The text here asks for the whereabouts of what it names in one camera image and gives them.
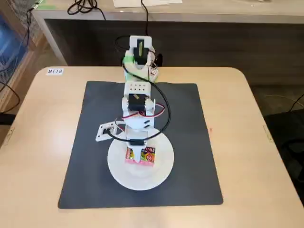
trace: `snack package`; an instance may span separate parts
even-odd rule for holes
[[[133,159],[133,151],[132,149],[128,148],[127,153],[125,156],[125,161],[129,164],[138,164],[138,165],[145,165],[145,166],[153,166],[155,159],[155,148],[154,147],[146,147],[142,149],[141,152],[141,160],[137,163]]]

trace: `paper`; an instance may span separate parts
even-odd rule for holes
[[[113,0],[116,8],[120,7],[142,7],[141,0]],[[160,6],[171,3],[182,3],[182,0],[144,0],[145,6]]]

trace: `white bracket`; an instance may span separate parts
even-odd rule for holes
[[[107,129],[110,129],[112,135],[117,136],[117,128],[118,127],[115,122],[108,122],[106,124],[100,125],[96,135],[96,141],[99,142],[103,140],[112,139],[112,137],[105,132]]]

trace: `black mat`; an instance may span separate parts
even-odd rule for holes
[[[154,189],[134,191],[121,186],[112,177],[107,165],[112,140],[98,143],[95,137],[100,124],[122,115],[124,84],[90,81],[86,84],[59,208],[223,203],[196,84],[158,83],[158,86],[166,94],[172,111],[171,124],[165,134],[173,145],[174,165],[167,180]],[[163,103],[156,90],[152,90],[152,98]],[[166,120],[167,113],[156,118],[155,127],[160,129]]]

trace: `label sticker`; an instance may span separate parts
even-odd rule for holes
[[[9,144],[9,141],[10,141],[10,138],[11,138],[11,135],[13,134],[15,128],[14,127],[11,127],[8,134],[6,135],[5,139],[4,139],[4,142],[3,142],[3,145],[4,146],[7,146]]]
[[[63,75],[63,68],[49,68],[47,75]]]
[[[270,133],[268,127],[267,127],[266,125],[264,125],[263,128],[264,128],[264,131],[265,131],[265,133],[266,133],[266,135],[267,135],[268,140],[269,140],[271,143],[273,143],[274,140],[273,140],[273,138],[272,138],[272,136],[271,136],[271,133]]]

